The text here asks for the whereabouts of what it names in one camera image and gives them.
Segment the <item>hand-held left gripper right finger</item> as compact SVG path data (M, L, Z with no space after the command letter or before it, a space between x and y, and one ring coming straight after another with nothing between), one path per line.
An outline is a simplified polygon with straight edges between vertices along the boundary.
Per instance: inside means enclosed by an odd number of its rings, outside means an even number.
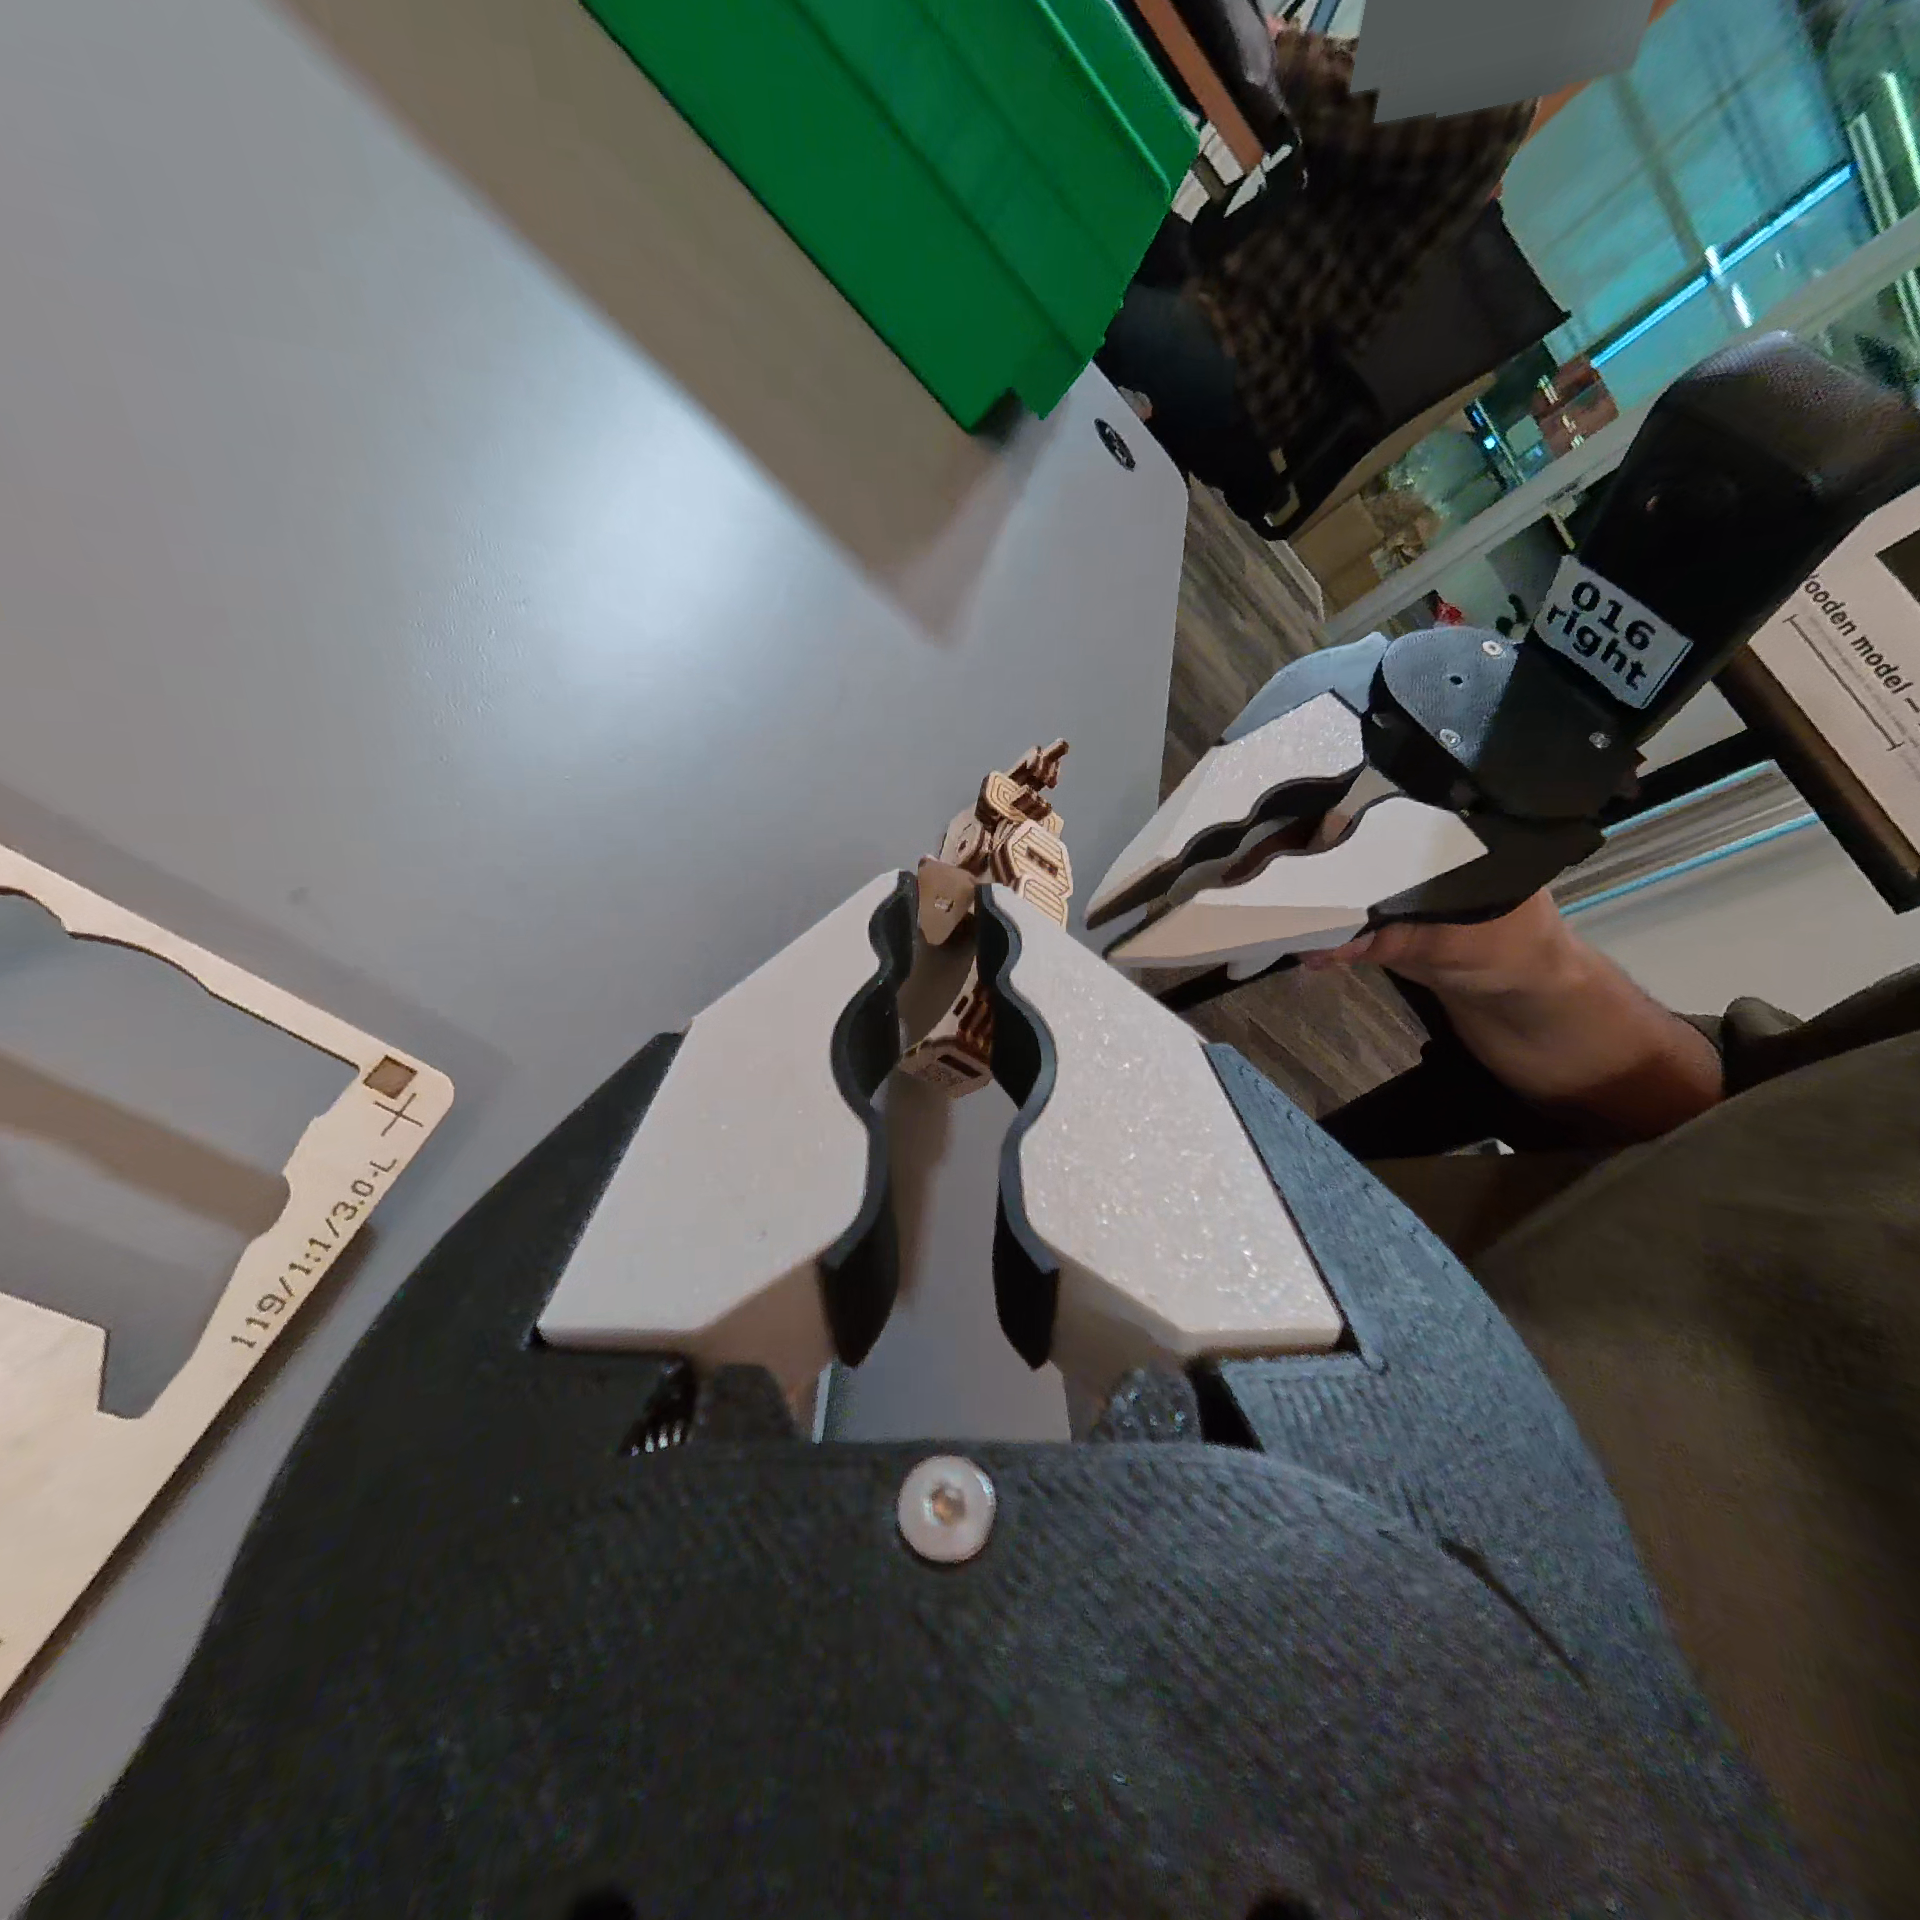
M977 901L997 1322L1059 1371L1073 1437L1140 1369L1322 1355L1345 1320L1207 1046L1005 887Z

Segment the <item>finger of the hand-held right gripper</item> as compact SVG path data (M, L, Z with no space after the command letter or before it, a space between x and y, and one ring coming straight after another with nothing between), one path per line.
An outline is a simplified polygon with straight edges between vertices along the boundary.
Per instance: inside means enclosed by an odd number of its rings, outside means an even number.
M1317 850L1274 851L1242 878L1193 887L1108 947L1119 972L1221 968L1251 979L1285 958L1341 947L1377 904L1486 853L1458 813L1407 797L1368 804Z
M1163 901L1188 871L1235 851L1251 827L1317 820L1348 793L1387 648L1389 634L1361 634L1288 661L1126 841L1085 906L1087 924Z

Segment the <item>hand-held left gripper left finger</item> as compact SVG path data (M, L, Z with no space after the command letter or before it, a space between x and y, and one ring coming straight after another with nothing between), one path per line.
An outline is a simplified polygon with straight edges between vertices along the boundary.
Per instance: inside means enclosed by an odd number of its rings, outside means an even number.
M761 1368L802 1421L898 1295L885 1090L915 947L885 871L673 1039L541 1308L553 1348Z

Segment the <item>small wooden puzzle model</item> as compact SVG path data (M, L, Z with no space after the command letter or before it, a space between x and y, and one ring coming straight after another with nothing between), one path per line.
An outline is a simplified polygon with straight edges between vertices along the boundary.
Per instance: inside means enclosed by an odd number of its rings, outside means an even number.
M915 956L899 998L899 1072L945 1097L991 1078L991 1004L979 984L979 892L997 885L1057 924L1073 892L1064 820L1051 804L1069 742L1028 749L990 768L947 820L938 850L917 862Z

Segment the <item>person's right forearm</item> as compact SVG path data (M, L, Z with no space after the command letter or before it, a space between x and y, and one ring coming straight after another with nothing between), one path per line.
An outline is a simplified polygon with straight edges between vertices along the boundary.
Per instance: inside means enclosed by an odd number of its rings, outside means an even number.
M1490 972L1451 1019L1513 1092L1617 1143L1721 1103L1725 1069L1709 1035L1584 942L1546 894L1488 931Z

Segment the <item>grey desk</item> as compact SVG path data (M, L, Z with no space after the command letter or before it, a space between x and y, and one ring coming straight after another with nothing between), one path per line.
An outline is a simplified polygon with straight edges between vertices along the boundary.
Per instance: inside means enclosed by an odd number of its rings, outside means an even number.
M956 427L578 3L3 3L3 841L456 1090L12 1709L3 1916L503 1170L1027 744L1147 809L1122 411Z

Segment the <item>person's right hand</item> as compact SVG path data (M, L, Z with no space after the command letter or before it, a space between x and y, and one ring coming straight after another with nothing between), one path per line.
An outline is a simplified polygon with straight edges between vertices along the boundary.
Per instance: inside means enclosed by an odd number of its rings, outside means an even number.
M1384 924L1340 947L1311 947L1304 972L1371 965L1426 988L1447 1014L1518 1023L1580 984L1584 961L1548 892L1472 924Z

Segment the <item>white printed sign board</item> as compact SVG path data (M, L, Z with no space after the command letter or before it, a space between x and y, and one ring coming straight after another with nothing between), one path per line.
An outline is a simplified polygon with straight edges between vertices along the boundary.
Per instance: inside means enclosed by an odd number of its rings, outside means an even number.
M1748 646L1808 701L1829 698L1812 671L1812 657L1824 661L1859 706L1916 735L1918 828L1918 489L1866 512L1812 560Z

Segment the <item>person's olive clothing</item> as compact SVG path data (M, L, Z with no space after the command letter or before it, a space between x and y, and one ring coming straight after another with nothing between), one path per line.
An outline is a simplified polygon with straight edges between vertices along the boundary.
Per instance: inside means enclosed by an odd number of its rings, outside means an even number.
M1693 1019L1721 1095L1644 1141L1455 1041L1324 1117L1463 1256L1617 1491L1821 1879L1918 1910L1918 982Z

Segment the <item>laser-cut wooden puzzle sheet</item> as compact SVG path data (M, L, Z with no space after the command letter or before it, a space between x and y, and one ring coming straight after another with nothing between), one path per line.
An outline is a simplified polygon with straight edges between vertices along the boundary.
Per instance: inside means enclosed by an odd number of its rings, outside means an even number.
M353 1069L348 1088L302 1129L282 1166L286 1200L233 1262L206 1329L146 1412L102 1408L104 1329L3 1293L1 1677L12 1695L369 1228L447 1117L454 1088L397 1046L12 846L1 850L1 878L5 896L31 899L63 935L139 950L213 1000Z

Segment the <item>green plastic bin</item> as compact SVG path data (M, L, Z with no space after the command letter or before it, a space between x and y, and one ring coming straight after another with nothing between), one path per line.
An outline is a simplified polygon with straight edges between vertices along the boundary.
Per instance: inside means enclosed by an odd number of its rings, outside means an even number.
M1073 386L1198 153L1108 1L585 12L965 429Z

